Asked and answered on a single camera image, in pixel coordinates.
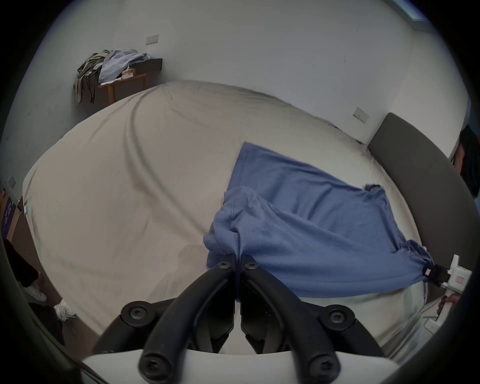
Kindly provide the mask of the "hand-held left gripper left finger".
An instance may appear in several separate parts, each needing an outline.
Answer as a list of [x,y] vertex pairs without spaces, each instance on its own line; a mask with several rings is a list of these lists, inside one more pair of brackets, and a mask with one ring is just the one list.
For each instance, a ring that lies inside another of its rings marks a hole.
[[178,297],[126,304],[92,355],[142,350],[137,369],[147,382],[178,382],[186,350],[219,353],[234,328],[235,266],[227,257]]

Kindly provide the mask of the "person's right hand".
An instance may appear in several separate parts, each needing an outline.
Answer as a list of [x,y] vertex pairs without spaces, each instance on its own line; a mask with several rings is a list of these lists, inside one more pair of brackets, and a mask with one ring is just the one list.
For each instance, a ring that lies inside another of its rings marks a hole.
[[455,309],[458,301],[459,301],[459,298],[460,298],[460,295],[459,294],[452,294],[450,296],[443,296],[441,297],[439,303],[438,303],[438,308],[437,308],[437,315],[440,315],[442,310],[443,310],[443,307],[445,306],[446,303],[450,303],[451,304],[451,310]]

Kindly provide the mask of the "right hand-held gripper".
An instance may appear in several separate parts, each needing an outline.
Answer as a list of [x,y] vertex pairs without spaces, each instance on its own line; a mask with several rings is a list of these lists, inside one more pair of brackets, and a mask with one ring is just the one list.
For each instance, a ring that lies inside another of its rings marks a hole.
[[[459,255],[457,254],[453,255],[449,268],[438,264],[427,265],[423,268],[422,273],[425,281],[444,289],[444,294],[447,297],[452,294],[461,295],[472,274],[471,270],[459,265]],[[424,323],[424,328],[429,331],[429,333],[437,332],[447,320],[451,311],[451,304],[446,303],[441,314],[437,315],[435,320],[433,320],[433,318],[427,319]]]

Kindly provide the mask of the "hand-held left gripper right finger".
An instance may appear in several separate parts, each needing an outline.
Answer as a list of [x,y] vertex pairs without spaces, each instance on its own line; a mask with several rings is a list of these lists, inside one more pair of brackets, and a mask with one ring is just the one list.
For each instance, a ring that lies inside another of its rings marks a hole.
[[375,338],[347,306],[299,299],[252,257],[240,273],[241,329],[256,354],[293,353],[299,382],[333,382],[337,352],[383,358]]

